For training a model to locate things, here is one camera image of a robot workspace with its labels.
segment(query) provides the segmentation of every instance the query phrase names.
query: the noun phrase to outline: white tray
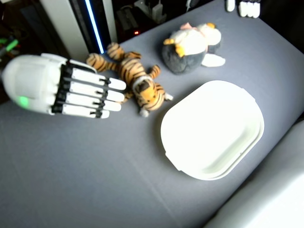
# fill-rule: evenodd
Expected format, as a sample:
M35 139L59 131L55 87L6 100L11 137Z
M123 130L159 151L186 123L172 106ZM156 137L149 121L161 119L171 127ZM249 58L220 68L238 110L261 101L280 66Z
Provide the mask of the white tray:
M200 180L216 180L242 160L263 132L262 112L246 90L211 81L166 113L161 140L178 170Z

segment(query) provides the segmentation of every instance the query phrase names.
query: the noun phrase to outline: tiger's body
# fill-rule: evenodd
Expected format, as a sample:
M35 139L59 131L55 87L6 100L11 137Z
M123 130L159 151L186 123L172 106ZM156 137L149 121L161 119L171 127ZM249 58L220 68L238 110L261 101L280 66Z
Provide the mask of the tiger's body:
M142 116L147 117L150 111L158 109L165 100L172 100L173 97L167 94L160 84L153 81L161 72L157 65L154 65L147 74L140 62L141 55L137 52L125 53L117 43L111 43L107 53L110 58L120 62L107 62L101 55L95 53L90 54L86 62L99 72L106 70L118 72L120 79L129 89L125 94L124 102L135 95Z

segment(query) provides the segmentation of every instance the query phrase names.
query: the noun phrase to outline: gray tablecloth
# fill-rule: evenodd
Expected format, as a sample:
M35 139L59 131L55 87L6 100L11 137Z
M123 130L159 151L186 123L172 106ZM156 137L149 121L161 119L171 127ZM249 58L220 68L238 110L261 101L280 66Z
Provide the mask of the gray tablecloth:
M217 24L223 36L218 53L227 59L223 67L200 67L183 76L168 71L161 60L162 41L187 21ZM11 102L1 105L0 227L201 227L304 110L304 55L260 19L226 13L223 0L123 47L140 51L146 67L161 67L156 81L175 100L149 118L141 118L136 103L129 101L107 120L36 114ZM210 80L245 88L262 110L265 132L228 176L200 181L166 159L160 124L170 107Z

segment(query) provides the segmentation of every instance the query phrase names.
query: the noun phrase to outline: robotic hand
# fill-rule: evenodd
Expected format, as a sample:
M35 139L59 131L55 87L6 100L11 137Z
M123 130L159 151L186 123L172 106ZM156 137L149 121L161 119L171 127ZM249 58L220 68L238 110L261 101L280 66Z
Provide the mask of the robotic hand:
M238 10L241 17L258 18L261 12L261 0L240 0ZM226 0L226 9L232 12L235 8L236 0Z
M121 110L120 90L126 88L125 82L98 75L87 64L52 54L17 57L8 63L2 79L11 100L22 108L102 119Z

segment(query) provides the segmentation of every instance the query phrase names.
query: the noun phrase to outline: stuffed animal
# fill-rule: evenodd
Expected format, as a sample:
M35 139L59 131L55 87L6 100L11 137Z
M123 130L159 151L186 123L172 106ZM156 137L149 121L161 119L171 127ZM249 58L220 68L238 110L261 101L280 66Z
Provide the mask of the stuffed animal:
M186 23L180 30L165 39L162 57L167 67L175 74L183 74L203 65L218 67L225 59L215 55L220 46L221 33L213 23L192 27Z
M117 43L111 43L107 47L107 53L111 59L118 61L118 63L107 62L96 53L90 54L86 63L97 71L113 70L118 72L120 79L128 87L123 103L135 95L141 108L141 116L147 117L150 111L158 109L164 101L173 99L173 96L166 93L160 84L153 81L161 72L157 65L154 65L151 72L147 74L139 61L142 57L141 54L133 51L125 53Z

